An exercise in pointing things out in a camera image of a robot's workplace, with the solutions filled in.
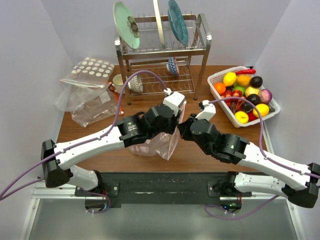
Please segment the clear polka dot zip bag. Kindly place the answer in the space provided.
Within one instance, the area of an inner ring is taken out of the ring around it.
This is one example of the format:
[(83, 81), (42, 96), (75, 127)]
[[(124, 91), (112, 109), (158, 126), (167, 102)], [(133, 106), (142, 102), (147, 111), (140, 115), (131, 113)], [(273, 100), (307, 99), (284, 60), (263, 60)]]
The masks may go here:
[[(187, 101), (182, 104), (180, 110), (182, 111), (181, 117), (179, 118), (179, 123), (182, 122), (184, 113), (185, 113), (185, 106)], [(135, 115), (144, 121), (144, 114), (146, 112), (138, 112)], [(128, 148), (128, 150), (135, 155), (151, 157), (155, 155), (159, 155), (161, 158), (165, 160), (169, 160), (172, 156), (178, 141), (179, 141), (179, 131), (176, 128), (173, 134), (167, 133), (160, 133), (153, 139), (146, 139), (143, 143), (134, 144)]]

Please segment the yellow apple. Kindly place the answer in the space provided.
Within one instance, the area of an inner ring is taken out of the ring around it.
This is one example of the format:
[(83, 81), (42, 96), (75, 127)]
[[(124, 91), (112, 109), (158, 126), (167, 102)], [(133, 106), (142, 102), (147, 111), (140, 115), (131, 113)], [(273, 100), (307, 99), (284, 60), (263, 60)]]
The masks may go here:
[(249, 115), (244, 111), (237, 111), (234, 116), (241, 124), (247, 124), (249, 122)]

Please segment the dark purple plum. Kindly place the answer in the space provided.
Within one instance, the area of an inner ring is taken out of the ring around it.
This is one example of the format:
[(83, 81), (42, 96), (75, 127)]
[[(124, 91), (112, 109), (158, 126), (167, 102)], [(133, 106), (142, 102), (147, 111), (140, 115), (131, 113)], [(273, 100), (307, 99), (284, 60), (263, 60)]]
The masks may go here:
[(260, 88), (263, 85), (263, 78), (260, 76), (254, 76), (250, 79), (249, 84), (253, 88)]

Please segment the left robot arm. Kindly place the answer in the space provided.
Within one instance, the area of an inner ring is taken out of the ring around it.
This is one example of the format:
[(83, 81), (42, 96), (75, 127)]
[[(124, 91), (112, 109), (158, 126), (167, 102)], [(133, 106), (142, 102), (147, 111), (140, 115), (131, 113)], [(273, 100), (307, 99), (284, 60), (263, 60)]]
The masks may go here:
[(45, 186), (57, 188), (64, 184), (80, 187), (92, 196), (99, 196), (104, 184), (99, 171), (85, 170), (78, 163), (98, 154), (128, 148), (155, 139), (161, 133), (173, 134), (182, 115), (160, 103), (146, 112), (118, 120), (114, 125), (73, 141), (42, 143), (41, 160)]

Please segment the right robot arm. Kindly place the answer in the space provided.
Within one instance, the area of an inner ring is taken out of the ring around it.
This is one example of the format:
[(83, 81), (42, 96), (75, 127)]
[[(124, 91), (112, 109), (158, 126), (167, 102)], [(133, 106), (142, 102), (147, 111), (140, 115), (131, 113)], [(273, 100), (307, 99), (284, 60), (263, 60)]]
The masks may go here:
[(195, 142), (206, 154), (220, 162), (246, 166), (262, 175), (230, 173), (223, 183), (223, 192), (230, 197), (238, 192), (260, 192), (287, 198), (291, 203), (313, 208), (318, 200), (320, 166), (300, 164), (264, 151), (235, 134), (221, 133), (206, 119), (192, 114), (177, 126), (181, 138)]

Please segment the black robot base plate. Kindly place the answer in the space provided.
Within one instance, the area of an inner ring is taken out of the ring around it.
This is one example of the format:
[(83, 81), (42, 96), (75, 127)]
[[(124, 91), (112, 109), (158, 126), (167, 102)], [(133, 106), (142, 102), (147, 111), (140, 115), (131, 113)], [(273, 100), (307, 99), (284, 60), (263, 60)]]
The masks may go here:
[(211, 205), (223, 197), (239, 200), (251, 192), (231, 188), (232, 172), (103, 172), (113, 208), (122, 204)]

